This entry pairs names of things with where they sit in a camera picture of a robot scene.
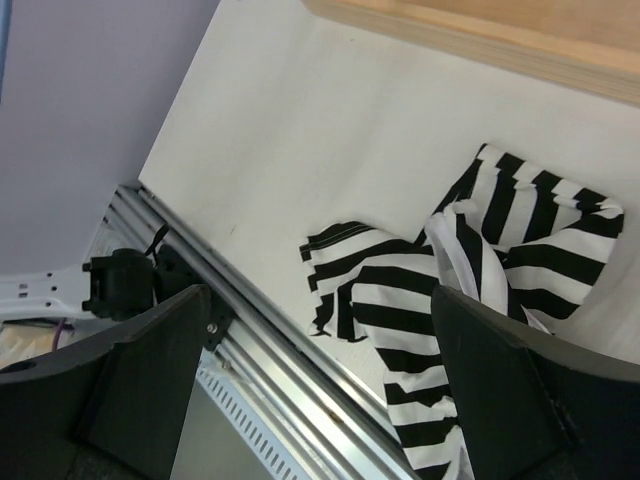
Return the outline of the black white striped tank top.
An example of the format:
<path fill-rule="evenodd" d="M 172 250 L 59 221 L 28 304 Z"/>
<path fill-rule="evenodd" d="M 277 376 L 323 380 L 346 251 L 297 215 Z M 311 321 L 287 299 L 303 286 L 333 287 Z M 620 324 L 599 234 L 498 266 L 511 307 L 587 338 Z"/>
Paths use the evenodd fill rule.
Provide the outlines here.
<path fill-rule="evenodd" d="M 415 240 L 358 221 L 307 238 L 310 332 L 372 344 L 390 422 L 418 477 L 470 479 L 432 321 L 435 288 L 548 332 L 591 292 L 624 217 L 615 200 L 484 144 Z"/>

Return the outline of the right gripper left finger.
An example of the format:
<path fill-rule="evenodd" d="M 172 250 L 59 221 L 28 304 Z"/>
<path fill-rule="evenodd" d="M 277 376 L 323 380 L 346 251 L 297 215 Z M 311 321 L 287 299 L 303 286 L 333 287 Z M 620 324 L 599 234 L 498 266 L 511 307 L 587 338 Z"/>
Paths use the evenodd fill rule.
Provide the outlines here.
<path fill-rule="evenodd" d="M 1 476 L 170 477 L 205 343 L 210 293 L 191 286 L 55 352 L 1 371 Z"/>

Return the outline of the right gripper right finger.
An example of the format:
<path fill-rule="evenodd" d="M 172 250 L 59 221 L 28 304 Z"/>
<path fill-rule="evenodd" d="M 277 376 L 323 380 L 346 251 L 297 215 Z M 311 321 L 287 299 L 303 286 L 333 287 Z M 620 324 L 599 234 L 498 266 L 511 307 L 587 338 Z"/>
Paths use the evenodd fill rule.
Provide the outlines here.
<path fill-rule="evenodd" d="M 432 319 L 476 478 L 638 478 L 638 365 L 449 287 Z"/>

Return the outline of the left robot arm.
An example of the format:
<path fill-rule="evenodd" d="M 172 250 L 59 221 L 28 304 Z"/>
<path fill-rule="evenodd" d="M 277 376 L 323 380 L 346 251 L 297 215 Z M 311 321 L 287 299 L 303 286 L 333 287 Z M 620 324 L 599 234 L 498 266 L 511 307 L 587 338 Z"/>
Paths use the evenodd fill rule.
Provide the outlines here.
<path fill-rule="evenodd" d="M 122 321 L 195 284 L 195 274 L 161 248 L 117 249 L 61 270 L 1 277 L 1 319 Z"/>

